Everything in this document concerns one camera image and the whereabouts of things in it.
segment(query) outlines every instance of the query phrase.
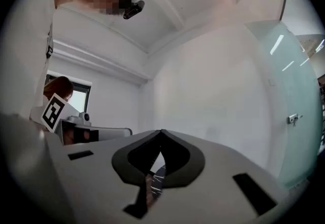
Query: black rectangular slot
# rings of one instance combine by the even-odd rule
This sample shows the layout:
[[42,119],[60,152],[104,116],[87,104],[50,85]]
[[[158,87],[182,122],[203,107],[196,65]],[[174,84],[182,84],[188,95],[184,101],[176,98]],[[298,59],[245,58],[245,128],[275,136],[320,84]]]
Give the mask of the black rectangular slot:
[[90,155],[93,155],[93,152],[90,150],[68,154],[70,160],[76,160]]
[[233,179],[260,216],[276,206],[276,203],[248,174],[237,174]]

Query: red hair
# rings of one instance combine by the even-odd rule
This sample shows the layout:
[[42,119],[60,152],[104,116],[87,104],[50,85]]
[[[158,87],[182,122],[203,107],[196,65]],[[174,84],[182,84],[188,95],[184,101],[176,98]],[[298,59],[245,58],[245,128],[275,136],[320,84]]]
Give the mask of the red hair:
[[68,101],[73,94],[73,84],[67,77],[58,77],[45,85],[43,95],[50,100],[54,93]]

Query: ceiling beam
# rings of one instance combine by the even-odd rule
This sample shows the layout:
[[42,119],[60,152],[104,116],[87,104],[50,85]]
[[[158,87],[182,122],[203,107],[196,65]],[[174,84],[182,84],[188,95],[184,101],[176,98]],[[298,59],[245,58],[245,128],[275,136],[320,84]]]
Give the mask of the ceiling beam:
[[161,10],[166,14],[166,16],[178,30],[182,30],[184,28],[185,21],[170,0],[153,1],[161,8]]

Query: black camera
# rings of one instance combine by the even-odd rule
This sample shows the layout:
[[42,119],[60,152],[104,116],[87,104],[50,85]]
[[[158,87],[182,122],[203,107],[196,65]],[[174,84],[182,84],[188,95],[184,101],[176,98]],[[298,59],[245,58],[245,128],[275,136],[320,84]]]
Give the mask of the black camera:
[[142,9],[144,8],[144,1],[140,0],[134,4],[132,4],[131,7],[125,10],[123,14],[123,18],[128,20],[131,17],[135,16],[136,14],[139,14]]

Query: white curved surface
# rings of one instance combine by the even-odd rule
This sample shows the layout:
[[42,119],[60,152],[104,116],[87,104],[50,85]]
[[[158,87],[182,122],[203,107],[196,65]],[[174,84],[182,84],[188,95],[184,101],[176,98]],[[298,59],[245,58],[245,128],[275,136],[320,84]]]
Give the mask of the white curved surface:
[[142,89],[142,129],[170,129],[229,146],[278,176],[286,114],[268,61],[246,26],[228,26],[170,51]]

